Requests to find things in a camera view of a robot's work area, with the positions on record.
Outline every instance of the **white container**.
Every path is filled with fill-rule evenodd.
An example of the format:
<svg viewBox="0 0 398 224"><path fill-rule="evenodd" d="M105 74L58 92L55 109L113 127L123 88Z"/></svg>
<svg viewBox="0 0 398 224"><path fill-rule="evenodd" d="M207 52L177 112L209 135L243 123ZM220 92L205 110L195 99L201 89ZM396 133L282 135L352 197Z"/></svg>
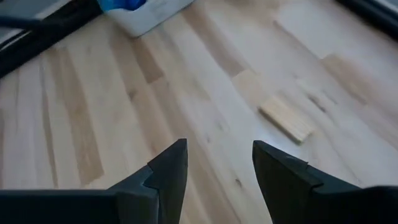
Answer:
<svg viewBox="0 0 398 224"><path fill-rule="evenodd" d="M113 18L133 37L138 37L150 31L153 27L165 21L193 1L194 0L147 0L144 5L135 11L112 9L107 11L106 14Z"/></svg>

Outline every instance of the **wooden floor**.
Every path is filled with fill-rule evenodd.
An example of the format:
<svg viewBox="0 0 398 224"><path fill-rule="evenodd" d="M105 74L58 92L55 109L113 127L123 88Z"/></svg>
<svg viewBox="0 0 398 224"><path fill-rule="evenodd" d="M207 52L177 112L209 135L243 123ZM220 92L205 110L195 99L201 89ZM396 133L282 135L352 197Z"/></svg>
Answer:
<svg viewBox="0 0 398 224"><path fill-rule="evenodd" d="M182 223L271 223L255 139L398 185L398 47L331 0L197 0L140 39L101 16L1 80L4 189L107 188L188 139ZM296 146L257 107L312 122Z"/></svg>

